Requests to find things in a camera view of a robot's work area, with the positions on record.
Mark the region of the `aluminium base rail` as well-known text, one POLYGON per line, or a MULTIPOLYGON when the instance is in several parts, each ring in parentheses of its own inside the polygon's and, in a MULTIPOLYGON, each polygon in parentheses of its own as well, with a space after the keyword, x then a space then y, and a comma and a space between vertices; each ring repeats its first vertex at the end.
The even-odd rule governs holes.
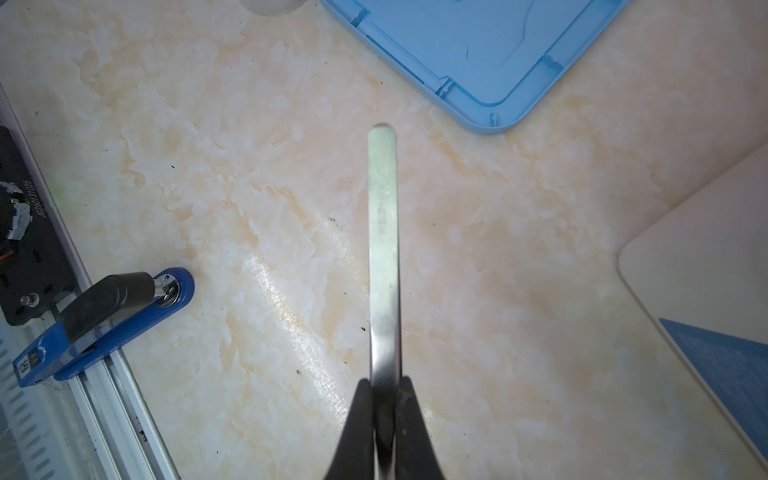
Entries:
POLYGON ((123 348, 194 291, 181 267, 92 281, 2 101, 1 422, 28 477, 177 477, 123 348))

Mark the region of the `white plastic storage bin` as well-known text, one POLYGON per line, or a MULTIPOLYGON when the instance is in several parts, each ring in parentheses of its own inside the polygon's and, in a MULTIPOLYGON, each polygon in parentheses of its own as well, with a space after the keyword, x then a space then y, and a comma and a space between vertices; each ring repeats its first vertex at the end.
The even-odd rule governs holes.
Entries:
POLYGON ((618 272, 761 464, 767 462, 767 148, 628 242, 618 272))

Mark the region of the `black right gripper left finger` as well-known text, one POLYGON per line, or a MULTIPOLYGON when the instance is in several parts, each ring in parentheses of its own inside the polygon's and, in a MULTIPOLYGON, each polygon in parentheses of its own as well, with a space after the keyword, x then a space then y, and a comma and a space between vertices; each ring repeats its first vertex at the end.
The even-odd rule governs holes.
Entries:
POLYGON ((325 480, 372 480, 374 478, 373 390, 361 379, 325 480))

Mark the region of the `blue plastic bin lid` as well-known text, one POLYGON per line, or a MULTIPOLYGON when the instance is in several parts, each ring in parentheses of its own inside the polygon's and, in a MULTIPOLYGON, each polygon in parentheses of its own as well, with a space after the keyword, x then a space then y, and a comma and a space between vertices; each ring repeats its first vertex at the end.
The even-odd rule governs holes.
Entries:
POLYGON ((463 127, 518 123, 622 1, 326 1, 325 9, 463 127))

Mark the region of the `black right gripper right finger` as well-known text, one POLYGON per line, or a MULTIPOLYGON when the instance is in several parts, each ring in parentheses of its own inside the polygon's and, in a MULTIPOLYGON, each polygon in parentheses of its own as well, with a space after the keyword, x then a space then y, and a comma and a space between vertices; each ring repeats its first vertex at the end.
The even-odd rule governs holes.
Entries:
POLYGON ((444 480, 412 380, 404 376, 395 404, 395 478, 444 480))

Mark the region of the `blue black stapler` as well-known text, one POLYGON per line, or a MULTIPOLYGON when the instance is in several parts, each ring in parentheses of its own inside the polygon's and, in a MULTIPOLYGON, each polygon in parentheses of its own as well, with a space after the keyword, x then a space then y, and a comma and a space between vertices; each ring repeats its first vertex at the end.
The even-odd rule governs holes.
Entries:
POLYGON ((13 361, 18 385, 69 380, 190 303, 194 279, 181 267, 104 277, 13 361))

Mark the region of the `clear tape roll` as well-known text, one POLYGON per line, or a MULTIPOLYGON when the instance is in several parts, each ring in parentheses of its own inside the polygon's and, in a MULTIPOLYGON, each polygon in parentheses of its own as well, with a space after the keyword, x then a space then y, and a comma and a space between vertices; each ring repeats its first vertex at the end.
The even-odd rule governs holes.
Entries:
POLYGON ((300 8, 306 0, 240 0, 249 12, 263 17, 286 15, 300 8))

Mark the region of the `metal tweezers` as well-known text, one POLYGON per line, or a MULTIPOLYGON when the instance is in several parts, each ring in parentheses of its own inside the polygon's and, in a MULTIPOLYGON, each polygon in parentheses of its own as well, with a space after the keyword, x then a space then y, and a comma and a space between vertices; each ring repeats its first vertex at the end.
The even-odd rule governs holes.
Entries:
POLYGON ((377 124, 368 133, 368 225, 375 471, 378 479, 393 479, 402 353, 397 139, 388 124, 377 124))

